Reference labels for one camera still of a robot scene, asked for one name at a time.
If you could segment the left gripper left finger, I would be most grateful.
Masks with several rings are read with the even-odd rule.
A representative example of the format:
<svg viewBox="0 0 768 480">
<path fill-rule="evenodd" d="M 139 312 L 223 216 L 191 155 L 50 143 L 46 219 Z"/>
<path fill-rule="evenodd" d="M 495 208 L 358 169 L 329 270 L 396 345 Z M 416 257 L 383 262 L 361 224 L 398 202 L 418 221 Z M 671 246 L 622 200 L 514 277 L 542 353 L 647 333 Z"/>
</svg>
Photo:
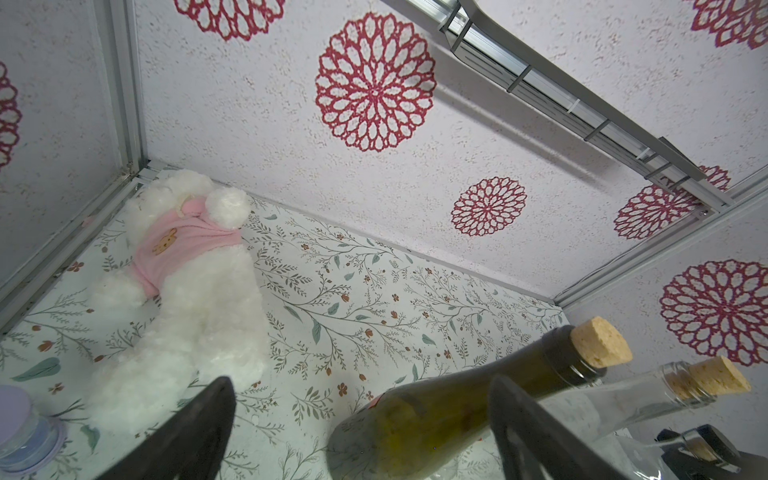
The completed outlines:
<svg viewBox="0 0 768 480">
<path fill-rule="evenodd" d="M 99 480 L 214 479 L 227 450 L 235 410 L 232 381 L 221 376 Z"/>
</svg>

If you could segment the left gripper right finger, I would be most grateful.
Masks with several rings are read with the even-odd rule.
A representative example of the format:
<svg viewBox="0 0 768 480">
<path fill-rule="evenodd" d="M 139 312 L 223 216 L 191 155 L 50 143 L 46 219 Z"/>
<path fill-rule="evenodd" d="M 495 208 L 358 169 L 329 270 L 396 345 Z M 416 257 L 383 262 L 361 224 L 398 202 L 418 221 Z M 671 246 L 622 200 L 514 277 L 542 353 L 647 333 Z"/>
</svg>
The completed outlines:
<svg viewBox="0 0 768 480">
<path fill-rule="evenodd" d="M 496 376 L 488 418 L 506 479 L 623 479 L 516 383 Z"/>
</svg>

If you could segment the clear bottle with red label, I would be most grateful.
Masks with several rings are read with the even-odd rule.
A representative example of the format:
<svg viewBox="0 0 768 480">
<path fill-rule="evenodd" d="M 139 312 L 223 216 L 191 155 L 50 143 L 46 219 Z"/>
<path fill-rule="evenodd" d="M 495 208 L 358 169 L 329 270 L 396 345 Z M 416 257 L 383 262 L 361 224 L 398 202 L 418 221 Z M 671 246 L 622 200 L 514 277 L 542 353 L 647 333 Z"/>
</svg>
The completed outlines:
<svg viewBox="0 0 768 480">
<path fill-rule="evenodd" d="M 616 440 L 613 464 L 628 479 L 765 479 L 767 459 L 738 450 L 716 427 L 662 430 L 653 443 Z"/>
</svg>

